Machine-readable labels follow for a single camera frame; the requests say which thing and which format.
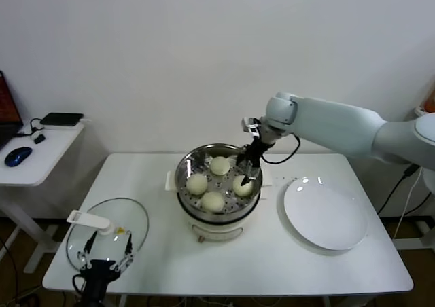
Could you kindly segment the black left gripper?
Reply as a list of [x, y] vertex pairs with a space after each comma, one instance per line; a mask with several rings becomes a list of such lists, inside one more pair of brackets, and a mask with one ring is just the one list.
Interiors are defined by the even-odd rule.
[[134, 258], [132, 233], [128, 232], [127, 234], [128, 240], [124, 249], [124, 255], [117, 264], [112, 260], [90, 260], [90, 252], [97, 237], [97, 231], [94, 231], [86, 241], [84, 248], [77, 252], [81, 276], [85, 280], [86, 289], [106, 289], [108, 284], [119, 279], [119, 270], [126, 270], [132, 264]]

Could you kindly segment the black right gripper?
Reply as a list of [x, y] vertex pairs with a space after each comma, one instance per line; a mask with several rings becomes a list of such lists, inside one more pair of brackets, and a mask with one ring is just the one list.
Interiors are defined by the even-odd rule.
[[256, 180], [260, 174], [260, 158], [269, 150], [269, 144], [264, 143], [260, 137], [255, 137], [251, 144], [246, 146], [245, 153], [240, 153], [236, 158], [236, 165], [244, 168], [241, 185]]

